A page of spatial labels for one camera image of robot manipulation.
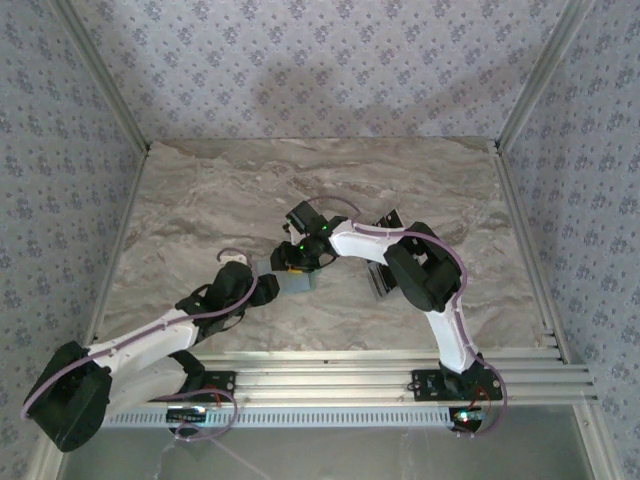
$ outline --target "marble surface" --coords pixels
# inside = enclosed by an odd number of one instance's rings
[[[482,139],[193,140],[155,143],[105,308],[101,339],[157,318],[210,283],[228,246],[254,258],[281,241],[302,199],[349,198],[374,221],[397,208],[456,248],[469,269],[463,298],[481,347],[537,346],[542,333],[494,165]],[[349,207],[323,201],[326,215]],[[423,314],[402,296],[376,302],[363,260],[341,258],[313,292],[281,295],[196,348],[435,348]]]

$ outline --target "purple cable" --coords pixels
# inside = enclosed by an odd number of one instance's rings
[[[476,352],[473,351],[473,349],[471,348],[471,340],[469,340],[469,337],[467,336],[467,333],[465,331],[464,328],[464,322],[462,321],[462,317],[460,316],[460,312],[458,310],[458,301],[460,300],[460,297],[462,296],[464,290],[467,288],[467,282],[469,279],[469,272],[467,271],[467,267],[465,267],[464,262],[462,261],[462,258],[460,258],[460,255],[458,255],[456,253],[456,251],[451,248],[449,245],[447,245],[446,243],[444,243],[442,240],[440,240],[439,238],[436,237],[432,237],[431,235],[427,235],[425,233],[420,233],[420,232],[407,232],[406,230],[396,230],[396,231],[392,231],[392,232],[374,232],[372,230],[367,230],[366,228],[362,228],[363,226],[366,225],[359,225],[354,223],[353,224],[353,228],[355,229],[356,232],[359,233],[364,233],[366,235],[371,235],[373,237],[415,237],[415,238],[420,238],[426,242],[429,242],[433,245],[436,245],[440,248],[442,248],[443,250],[445,250],[449,255],[451,255],[451,257],[453,257],[453,259],[455,260],[455,262],[458,264],[458,267],[460,268],[460,275],[461,275],[461,280],[460,280],[460,288],[458,289],[458,291],[456,292],[456,294],[453,296],[453,299],[451,300],[451,304],[453,305],[453,313],[456,319],[456,324],[458,326],[458,330],[460,331],[460,337],[462,337],[462,341],[465,344],[465,348],[467,349],[467,352],[469,353],[469,355],[471,355],[480,365],[484,366],[485,368],[488,368],[489,370],[491,370],[493,372],[493,374],[496,376],[496,378],[498,379],[498,382],[500,382],[500,390],[502,391],[502,409],[500,410],[500,414],[498,415],[498,418],[496,419],[495,422],[493,422],[493,424],[491,424],[488,428],[486,428],[485,430],[482,430],[479,433],[475,433],[475,434],[470,434],[470,437],[473,437],[475,435],[486,435],[487,433],[492,432],[493,430],[495,430],[496,428],[498,428],[498,426],[502,423],[502,420],[504,418],[504,416],[507,413],[507,406],[508,406],[508,398],[507,398],[507,385],[504,381],[504,378],[502,378],[502,375],[500,374],[500,372],[498,371],[498,369],[496,369],[493,365],[491,365],[489,362],[487,362],[484,358],[482,358],[480,355],[478,355]]]
[[[356,214],[353,216],[353,218],[351,220],[357,219],[360,216],[360,214],[362,213],[360,211],[360,209],[357,207],[357,205],[355,203],[353,203],[351,200],[347,200],[346,198],[338,197],[336,195],[318,195],[317,197],[307,198],[306,202],[311,203],[311,202],[315,202],[317,200],[337,200],[339,202],[346,203],[351,208],[353,208],[355,210],[355,212],[356,212]]]
[[[231,393],[225,390],[220,390],[218,388],[203,388],[201,390],[194,390],[193,392],[176,393],[174,395],[165,395],[163,397],[158,397],[155,400],[160,400],[162,402],[170,402],[173,400],[183,400],[185,398],[193,397],[195,395],[205,395],[205,394],[222,395],[223,397],[227,398],[231,403],[233,403],[233,415],[231,416],[231,420],[229,420],[229,423],[227,423],[220,430],[216,430],[215,432],[209,433],[207,435],[200,435],[198,437],[183,437],[182,435],[180,435],[180,430],[182,430],[185,427],[193,428],[195,430],[200,431],[200,427],[198,427],[197,425],[194,425],[193,423],[189,423],[189,422],[183,422],[180,424],[178,428],[176,428],[176,433],[175,433],[176,440],[182,440],[185,442],[201,442],[203,440],[213,440],[214,438],[217,438],[220,435],[223,435],[224,433],[228,432],[233,426],[233,424],[236,423],[236,420],[238,419],[238,402],[236,401],[234,396],[231,395]]]
[[[251,298],[251,295],[253,295],[253,292],[256,290],[256,287],[258,286],[258,273],[254,268],[253,262],[251,261],[251,256],[249,256],[248,254],[244,253],[241,250],[238,250],[236,248],[233,247],[227,247],[224,248],[222,250],[220,250],[220,252],[218,252],[218,255],[216,256],[216,259],[219,261],[220,260],[220,256],[225,253],[225,252],[229,252],[229,251],[234,251],[237,252],[241,255],[244,255],[245,258],[247,259],[247,263],[249,264],[249,267],[251,268],[252,272],[253,272],[253,282],[251,283],[251,287],[249,288],[249,291],[246,293],[246,295],[244,297],[242,297],[240,300],[238,300],[236,303],[234,303],[233,305],[230,305],[226,308],[223,308],[222,310],[218,310],[217,312],[207,312],[207,313],[198,313],[196,315],[185,315],[183,317],[178,317],[178,318],[174,318],[172,320],[169,320],[166,325],[164,324],[158,324],[158,325],[154,325],[153,327],[150,327],[146,330],[141,331],[140,333],[133,335],[130,338],[127,338],[126,340],[123,340],[122,342],[120,342],[119,344],[111,347],[111,348],[107,348],[105,350],[101,350],[99,352],[94,352],[91,355],[81,358],[79,360],[76,360],[73,363],[70,363],[69,365],[67,365],[66,367],[64,367],[62,370],[59,370],[58,372],[56,372],[54,375],[52,375],[51,377],[49,377],[42,385],[40,385],[40,387],[38,387],[36,389],[35,392],[33,392],[33,394],[27,399],[27,401],[24,402],[24,405],[22,406],[22,409],[20,409],[20,418],[22,420],[27,420],[29,418],[28,412],[29,409],[33,406],[33,404],[36,402],[36,400],[38,400],[38,398],[40,398],[42,396],[42,394],[44,394],[44,392],[46,392],[49,388],[51,388],[51,386],[53,384],[55,384],[58,380],[60,380],[62,377],[64,377],[67,373],[75,370],[76,368],[81,367],[82,365],[91,362],[92,360],[95,360],[97,358],[101,358],[104,357],[106,355],[115,353],[116,351],[131,345],[134,342],[137,342],[138,340],[140,340],[141,338],[146,337],[147,335],[151,335],[154,332],[157,332],[158,330],[162,330],[168,326],[172,326],[175,325],[177,323],[182,323],[182,322],[186,322],[188,320],[198,320],[200,318],[215,318],[215,317],[220,317],[222,315],[226,315],[227,313],[230,313],[232,311],[234,311],[236,308],[238,308],[239,306],[241,306],[242,304],[244,304],[247,300],[249,300],[249,298]]]

